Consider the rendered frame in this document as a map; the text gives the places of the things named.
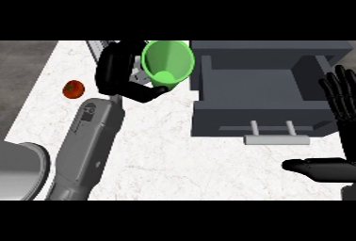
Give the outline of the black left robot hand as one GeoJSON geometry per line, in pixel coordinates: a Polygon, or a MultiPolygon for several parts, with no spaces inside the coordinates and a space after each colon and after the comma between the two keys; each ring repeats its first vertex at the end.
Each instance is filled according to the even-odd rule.
{"type": "Polygon", "coordinates": [[[146,103],[168,92],[168,88],[149,88],[130,80],[134,58],[142,55],[148,45],[145,40],[112,42],[99,57],[94,81],[99,93],[121,95],[139,103],[146,103]]]}

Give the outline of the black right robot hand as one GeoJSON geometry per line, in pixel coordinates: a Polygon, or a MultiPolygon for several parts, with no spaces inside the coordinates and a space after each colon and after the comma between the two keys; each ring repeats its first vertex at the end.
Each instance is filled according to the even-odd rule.
{"type": "Polygon", "coordinates": [[[289,159],[282,168],[320,183],[356,183],[356,72],[337,65],[319,84],[335,116],[344,158],[289,159]]]}

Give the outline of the green cup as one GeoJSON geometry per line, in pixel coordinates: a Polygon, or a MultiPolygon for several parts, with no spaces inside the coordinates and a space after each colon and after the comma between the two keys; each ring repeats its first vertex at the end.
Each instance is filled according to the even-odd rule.
{"type": "Polygon", "coordinates": [[[182,40],[152,40],[142,52],[142,67],[155,87],[173,90],[195,69],[193,52],[182,40]]]}

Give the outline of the dark grey open drawer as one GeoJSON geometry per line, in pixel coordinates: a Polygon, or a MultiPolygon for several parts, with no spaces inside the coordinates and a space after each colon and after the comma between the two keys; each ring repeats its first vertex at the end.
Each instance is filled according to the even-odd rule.
{"type": "Polygon", "coordinates": [[[213,70],[202,58],[199,99],[193,102],[195,137],[242,137],[257,122],[264,135],[325,137],[337,132],[319,80],[331,71],[323,56],[303,56],[289,70],[213,70]]]}

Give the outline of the pale grey ribbed object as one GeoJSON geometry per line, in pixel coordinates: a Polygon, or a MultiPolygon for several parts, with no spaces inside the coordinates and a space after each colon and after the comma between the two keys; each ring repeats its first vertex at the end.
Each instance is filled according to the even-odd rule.
{"type": "Polygon", "coordinates": [[[111,40],[89,40],[86,42],[94,61],[99,61],[100,54],[109,44],[111,44],[111,40]]]}

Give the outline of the red tomato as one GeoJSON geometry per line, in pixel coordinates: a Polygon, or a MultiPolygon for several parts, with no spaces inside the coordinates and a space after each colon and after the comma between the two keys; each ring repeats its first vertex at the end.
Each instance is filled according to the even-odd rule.
{"type": "Polygon", "coordinates": [[[71,80],[63,88],[62,94],[68,99],[78,99],[84,93],[84,85],[78,80],[71,80]]]}

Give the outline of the dark grey cabinet body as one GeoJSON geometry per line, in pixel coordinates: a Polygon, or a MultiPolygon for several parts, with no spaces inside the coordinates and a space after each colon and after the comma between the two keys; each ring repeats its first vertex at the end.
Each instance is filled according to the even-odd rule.
{"type": "Polygon", "coordinates": [[[190,40],[189,47],[195,54],[192,89],[205,56],[213,70],[289,70],[303,56],[323,56],[335,65],[353,50],[347,40],[190,40]]]}

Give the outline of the grey rounded appliance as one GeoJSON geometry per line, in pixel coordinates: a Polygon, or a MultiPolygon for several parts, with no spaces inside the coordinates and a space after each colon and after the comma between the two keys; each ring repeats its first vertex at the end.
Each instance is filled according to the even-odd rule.
{"type": "Polygon", "coordinates": [[[50,155],[40,145],[0,141],[0,201],[31,201],[49,171],[50,155]]]}

